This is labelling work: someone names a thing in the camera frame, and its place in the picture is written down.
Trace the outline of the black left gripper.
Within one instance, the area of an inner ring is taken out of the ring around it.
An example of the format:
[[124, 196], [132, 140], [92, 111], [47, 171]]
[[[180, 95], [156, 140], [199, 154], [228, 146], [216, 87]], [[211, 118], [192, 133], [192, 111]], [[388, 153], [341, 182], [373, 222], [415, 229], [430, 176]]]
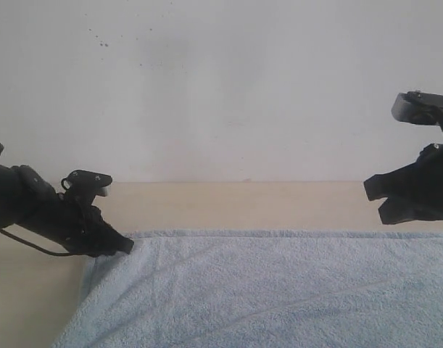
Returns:
[[108, 257], [130, 254], [134, 247], [132, 239], [108, 223], [95, 228], [87, 210], [65, 201], [27, 165], [0, 165], [0, 231], [12, 225], [56, 242], [70, 254]]

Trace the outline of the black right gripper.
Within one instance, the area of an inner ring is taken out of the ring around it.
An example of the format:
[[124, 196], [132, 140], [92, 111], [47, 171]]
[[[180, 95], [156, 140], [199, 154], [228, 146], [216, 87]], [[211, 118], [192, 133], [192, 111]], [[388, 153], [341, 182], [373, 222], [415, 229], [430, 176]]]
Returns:
[[[363, 186], [369, 201], [387, 198], [378, 208], [384, 225], [417, 220], [421, 210], [443, 220], [443, 144], [429, 144], [413, 166], [375, 174]], [[406, 196], [408, 189], [412, 202], [391, 197]]]

